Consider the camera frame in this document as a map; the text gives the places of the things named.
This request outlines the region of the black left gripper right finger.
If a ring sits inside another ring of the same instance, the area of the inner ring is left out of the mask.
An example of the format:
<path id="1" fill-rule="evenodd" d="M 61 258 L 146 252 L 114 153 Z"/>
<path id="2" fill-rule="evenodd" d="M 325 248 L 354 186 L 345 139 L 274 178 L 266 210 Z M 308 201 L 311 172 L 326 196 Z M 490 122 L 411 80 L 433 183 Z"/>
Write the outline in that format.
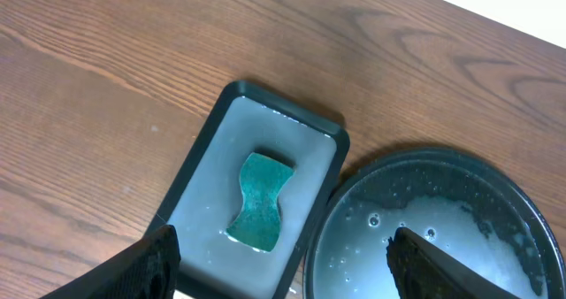
<path id="1" fill-rule="evenodd" d="M 401 299 L 514 297 L 407 227 L 388 240 L 386 261 Z"/>

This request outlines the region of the green yellow sponge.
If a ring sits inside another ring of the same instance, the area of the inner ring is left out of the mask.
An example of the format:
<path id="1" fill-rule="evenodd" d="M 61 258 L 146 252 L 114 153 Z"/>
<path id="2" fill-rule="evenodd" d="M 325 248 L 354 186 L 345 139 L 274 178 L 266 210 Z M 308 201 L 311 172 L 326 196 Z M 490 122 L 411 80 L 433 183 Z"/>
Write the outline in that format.
<path id="1" fill-rule="evenodd" d="M 281 230 L 279 193 L 293 175 L 292 167 L 265 155 L 251 153 L 239 176 L 241 211 L 226 233 L 252 249 L 271 252 Z"/>

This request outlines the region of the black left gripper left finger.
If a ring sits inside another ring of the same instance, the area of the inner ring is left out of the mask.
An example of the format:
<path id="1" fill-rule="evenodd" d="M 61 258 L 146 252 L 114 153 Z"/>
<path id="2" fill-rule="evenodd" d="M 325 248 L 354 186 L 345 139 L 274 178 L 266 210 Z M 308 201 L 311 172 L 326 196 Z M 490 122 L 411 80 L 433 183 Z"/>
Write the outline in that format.
<path id="1" fill-rule="evenodd" d="M 44 299 L 172 299 L 180 267 L 176 230 L 164 225 Z"/>

